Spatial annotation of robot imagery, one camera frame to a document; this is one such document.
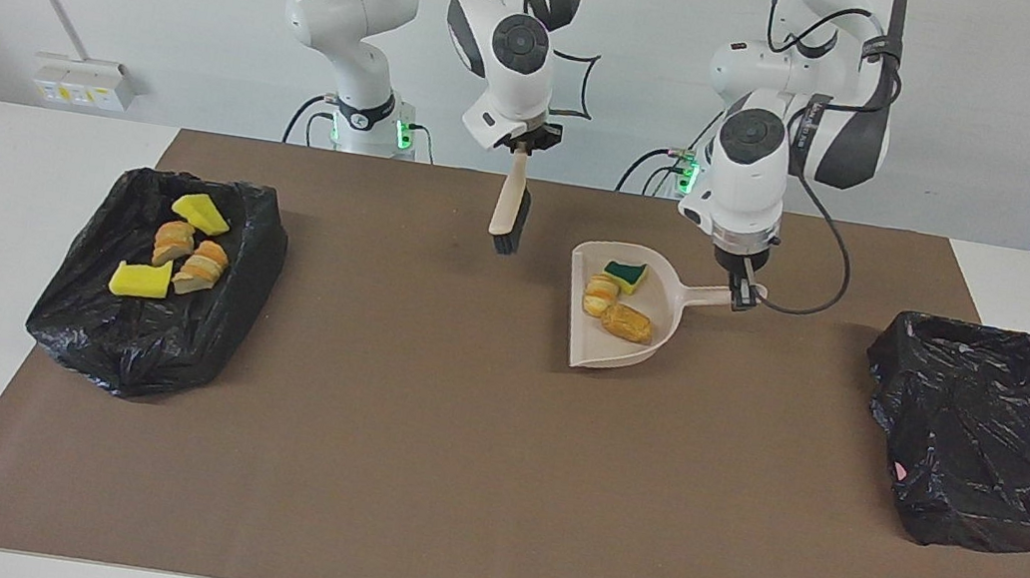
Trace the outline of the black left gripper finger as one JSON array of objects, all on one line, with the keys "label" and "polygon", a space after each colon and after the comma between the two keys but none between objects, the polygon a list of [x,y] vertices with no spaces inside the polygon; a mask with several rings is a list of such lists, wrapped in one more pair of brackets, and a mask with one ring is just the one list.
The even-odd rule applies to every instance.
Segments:
[{"label": "black left gripper finger", "polygon": [[730,309],[735,312],[746,312],[759,305],[760,291],[756,282],[754,269],[743,268],[728,272],[728,288],[730,292]]}]

